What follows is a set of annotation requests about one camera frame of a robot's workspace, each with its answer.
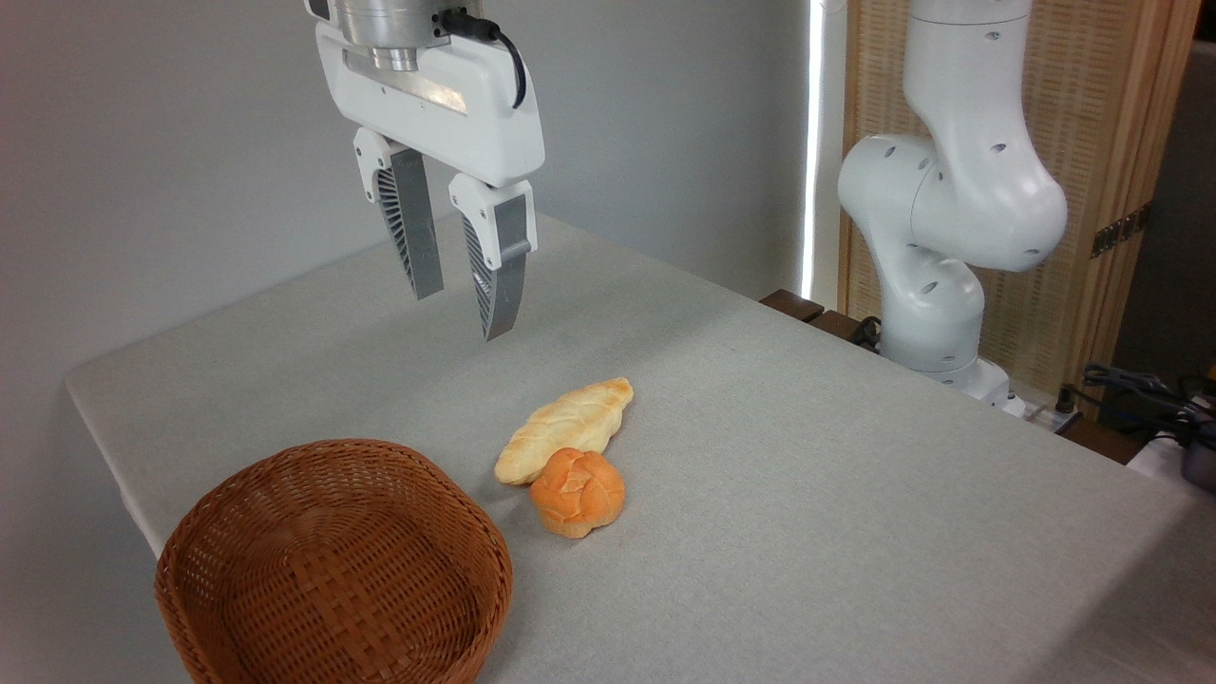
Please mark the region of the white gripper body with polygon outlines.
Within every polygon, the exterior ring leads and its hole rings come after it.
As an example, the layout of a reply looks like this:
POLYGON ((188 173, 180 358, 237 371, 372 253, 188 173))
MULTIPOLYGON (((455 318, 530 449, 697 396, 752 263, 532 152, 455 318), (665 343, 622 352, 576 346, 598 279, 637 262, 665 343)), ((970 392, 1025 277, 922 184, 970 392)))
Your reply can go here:
POLYGON ((544 166, 536 95, 520 107, 517 71, 500 45, 455 37, 427 47, 413 72, 378 71, 368 52, 319 23, 319 56, 330 92, 348 120, 495 187, 544 166))

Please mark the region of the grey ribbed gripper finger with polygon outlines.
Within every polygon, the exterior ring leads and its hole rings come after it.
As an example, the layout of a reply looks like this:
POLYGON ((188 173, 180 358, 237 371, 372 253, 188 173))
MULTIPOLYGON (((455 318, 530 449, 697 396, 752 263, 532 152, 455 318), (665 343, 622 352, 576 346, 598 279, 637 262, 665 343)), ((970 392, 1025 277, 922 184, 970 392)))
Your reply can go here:
POLYGON ((482 330, 490 341, 513 329, 527 256, 539 247, 533 187, 523 180, 495 189, 458 173, 447 192, 462 215, 482 330))
POLYGON ((353 136, 366 198, 375 203, 418 299, 444 288, 423 155, 368 128, 353 136))

